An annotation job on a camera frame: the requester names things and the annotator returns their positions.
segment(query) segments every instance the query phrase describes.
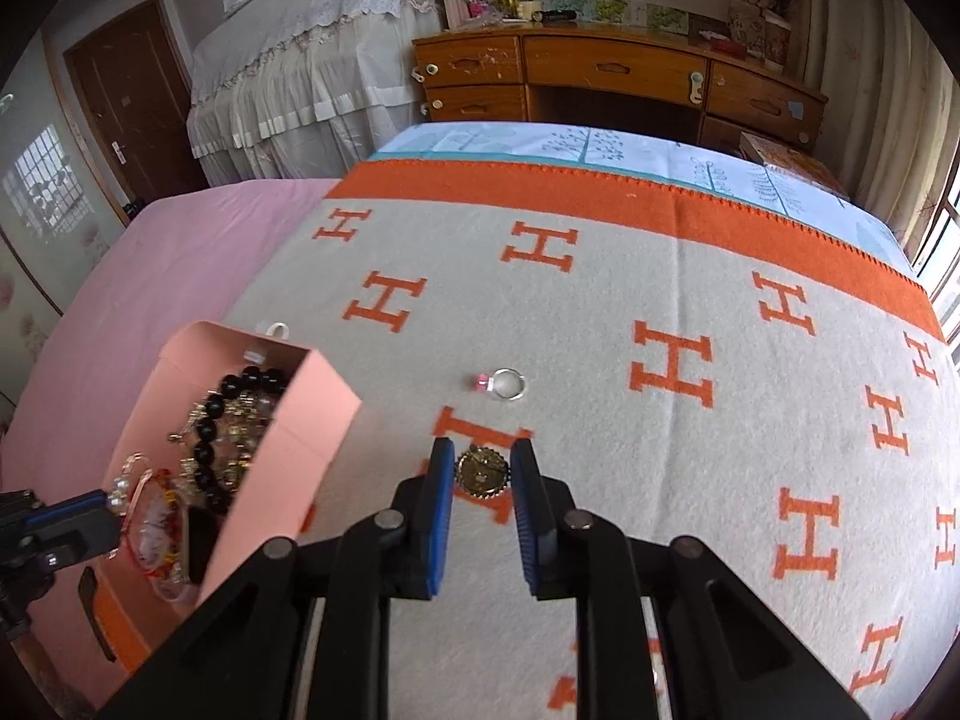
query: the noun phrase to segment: cardboard box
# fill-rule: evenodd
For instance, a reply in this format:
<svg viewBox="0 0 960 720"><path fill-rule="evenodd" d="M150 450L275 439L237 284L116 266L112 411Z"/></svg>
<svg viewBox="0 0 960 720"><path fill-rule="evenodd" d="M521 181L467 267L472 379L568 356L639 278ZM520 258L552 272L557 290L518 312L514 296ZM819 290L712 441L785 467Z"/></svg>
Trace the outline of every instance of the cardboard box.
<svg viewBox="0 0 960 720"><path fill-rule="evenodd" d="M224 375L250 364L243 356L248 349L264 355L261 368L280 368L290 384L224 519L196 603L268 538L296 538L360 407L360 399L315 349L195 322L160 351L113 450L104 488L110 488L124 461L136 452L146 455L154 469L179 474L184 450L167 436L179 432L192 405L216 389ZM99 557L95 571L95 616L118 659L133 671L195 604L162 600L124 549L112 559Z"/></svg>

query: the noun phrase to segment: black bead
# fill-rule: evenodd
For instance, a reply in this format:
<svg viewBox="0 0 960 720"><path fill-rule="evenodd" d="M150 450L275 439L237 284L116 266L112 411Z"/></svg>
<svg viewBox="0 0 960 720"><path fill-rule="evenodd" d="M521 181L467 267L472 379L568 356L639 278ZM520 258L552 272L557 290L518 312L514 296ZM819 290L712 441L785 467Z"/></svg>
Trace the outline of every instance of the black bead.
<svg viewBox="0 0 960 720"><path fill-rule="evenodd" d="M222 517L230 508L230 493L224 490L220 485L215 488L209 488L205 493L206 507L213 514L219 514Z"/></svg>
<svg viewBox="0 0 960 720"><path fill-rule="evenodd" d="M240 382L240 377L234 376L232 373L228 373L220 381L220 394L227 400L237 399L242 389L243 385Z"/></svg>
<svg viewBox="0 0 960 720"><path fill-rule="evenodd" d="M200 466L195 470L193 472L193 481L204 493L206 493L207 490L213 490L215 487L219 488L217 475L210 466Z"/></svg>
<svg viewBox="0 0 960 720"><path fill-rule="evenodd" d="M213 447L207 442L197 442L197 445L193 447L193 459L201 466L209 466L213 463L213 457Z"/></svg>
<svg viewBox="0 0 960 720"><path fill-rule="evenodd" d="M209 416L205 416L194 426L197 431L197 437L202 442L210 443L217 437L217 423Z"/></svg>
<svg viewBox="0 0 960 720"><path fill-rule="evenodd" d="M203 410L210 418L220 418L224 415L224 396L211 394L206 396L206 402L203 404Z"/></svg>
<svg viewBox="0 0 960 720"><path fill-rule="evenodd" d="M263 377L263 374L260 373L260 368L256 365L247 365L240 373L240 381L243 382L244 389L252 389L257 391L260 389L260 380Z"/></svg>
<svg viewBox="0 0 960 720"><path fill-rule="evenodd" d="M268 368L261 376L263 389L270 395L279 395L287 389L287 377L279 368Z"/></svg>

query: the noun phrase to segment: brown door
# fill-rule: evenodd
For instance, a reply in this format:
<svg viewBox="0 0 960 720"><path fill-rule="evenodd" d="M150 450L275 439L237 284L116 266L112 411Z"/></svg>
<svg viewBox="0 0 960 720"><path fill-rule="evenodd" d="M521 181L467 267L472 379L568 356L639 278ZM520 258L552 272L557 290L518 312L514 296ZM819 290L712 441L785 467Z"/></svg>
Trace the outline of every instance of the brown door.
<svg viewBox="0 0 960 720"><path fill-rule="evenodd" d="M190 93L157 0L89 34L64 59L90 128L132 199L208 186L190 153Z"/></svg>

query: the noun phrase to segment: metal screw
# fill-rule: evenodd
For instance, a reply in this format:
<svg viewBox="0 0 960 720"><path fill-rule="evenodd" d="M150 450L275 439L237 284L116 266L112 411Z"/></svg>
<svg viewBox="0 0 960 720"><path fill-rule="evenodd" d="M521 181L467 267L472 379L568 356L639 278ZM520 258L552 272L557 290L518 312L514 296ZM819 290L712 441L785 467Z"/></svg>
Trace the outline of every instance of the metal screw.
<svg viewBox="0 0 960 720"><path fill-rule="evenodd" d="M373 516L373 522L376 523L376 527L381 528L381 530L395 531L403 524L403 514L402 512L397 512L396 509L383 509Z"/></svg>
<svg viewBox="0 0 960 720"><path fill-rule="evenodd" d="M679 555L687 557L690 560L697 560L704 554L704 543L699 538L693 536L679 536L673 539L673 548Z"/></svg>
<svg viewBox="0 0 960 720"><path fill-rule="evenodd" d="M263 554L270 557L270 560L283 560L291 553L293 548L294 545L289 538L277 536L277 538L271 538L263 545Z"/></svg>
<svg viewBox="0 0 960 720"><path fill-rule="evenodd" d="M593 524L593 514L583 509L570 509L563 515L563 522L574 531L586 531Z"/></svg>

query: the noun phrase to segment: orange blanket border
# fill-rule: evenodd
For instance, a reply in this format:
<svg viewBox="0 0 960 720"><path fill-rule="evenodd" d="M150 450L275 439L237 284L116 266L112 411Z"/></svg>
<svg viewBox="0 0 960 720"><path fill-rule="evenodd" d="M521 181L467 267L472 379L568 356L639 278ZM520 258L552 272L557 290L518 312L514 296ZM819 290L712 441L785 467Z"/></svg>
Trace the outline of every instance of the orange blanket border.
<svg viewBox="0 0 960 720"><path fill-rule="evenodd" d="M713 245L841 290L944 341L923 288L886 263L798 221L685 187L583 167L384 159L357 165L327 197L488 205Z"/></svg>

